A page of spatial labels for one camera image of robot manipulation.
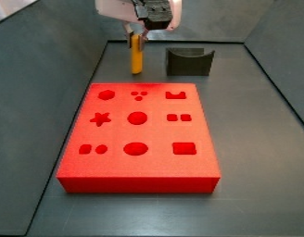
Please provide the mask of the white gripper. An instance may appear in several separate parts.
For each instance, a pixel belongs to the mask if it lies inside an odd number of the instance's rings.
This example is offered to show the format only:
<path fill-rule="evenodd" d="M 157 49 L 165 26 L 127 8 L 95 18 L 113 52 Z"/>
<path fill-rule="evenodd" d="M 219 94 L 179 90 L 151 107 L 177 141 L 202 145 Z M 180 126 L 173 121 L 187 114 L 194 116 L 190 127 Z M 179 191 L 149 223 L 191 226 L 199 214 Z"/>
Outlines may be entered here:
<path fill-rule="evenodd" d="M 168 0 L 168 2 L 171 5 L 173 19 L 165 30 L 172 31 L 180 23 L 182 0 Z M 133 30 L 129 23 L 140 24 L 143 26 L 144 31 L 139 35 L 139 50 L 143 51 L 144 43 L 148 41 L 147 34 L 149 30 L 144 27 L 144 23 L 137 20 L 135 7 L 131 0 L 95 0 L 95 7 L 100 15 L 120 19 L 123 21 L 128 48 L 132 47 L 131 39 L 133 36 Z"/>

